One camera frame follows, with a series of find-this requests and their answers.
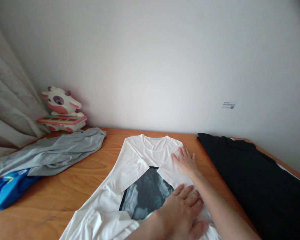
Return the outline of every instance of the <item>graphic print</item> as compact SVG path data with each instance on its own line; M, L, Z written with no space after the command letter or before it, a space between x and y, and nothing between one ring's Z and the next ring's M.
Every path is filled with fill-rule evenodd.
M157 167L150 167L125 190L119 211L127 211L134 220L143 220L163 205L174 189L157 170Z

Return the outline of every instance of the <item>toy keyboard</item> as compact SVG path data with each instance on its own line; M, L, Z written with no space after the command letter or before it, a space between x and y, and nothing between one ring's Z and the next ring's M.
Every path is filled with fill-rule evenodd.
M87 120L87 116L83 117L71 117L71 116L46 116L39 118L37 123L42 124L56 124L56 125L77 125Z

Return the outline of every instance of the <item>white wall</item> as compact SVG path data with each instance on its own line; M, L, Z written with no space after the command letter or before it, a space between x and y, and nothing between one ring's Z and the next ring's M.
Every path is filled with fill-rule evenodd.
M90 125L249 138L300 171L300 1L0 0L0 28Z

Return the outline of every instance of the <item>toy cow ear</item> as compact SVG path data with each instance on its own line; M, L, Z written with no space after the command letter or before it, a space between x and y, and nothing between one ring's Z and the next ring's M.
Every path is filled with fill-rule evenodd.
M44 97L44 98L48 98L48 93L47 92L42 92L41 96Z
M75 109L82 108L81 103L79 103L78 101L74 100L73 98L70 98L69 102L70 102L70 105L73 106Z

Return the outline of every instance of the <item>toy cow eye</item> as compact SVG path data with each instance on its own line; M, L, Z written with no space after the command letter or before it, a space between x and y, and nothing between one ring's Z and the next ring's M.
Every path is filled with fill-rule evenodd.
M63 98L60 97L60 96L54 96L54 97L53 97L53 100L54 100L54 102L55 102L56 104L58 104L58 105L63 105L63 103L64 103Z

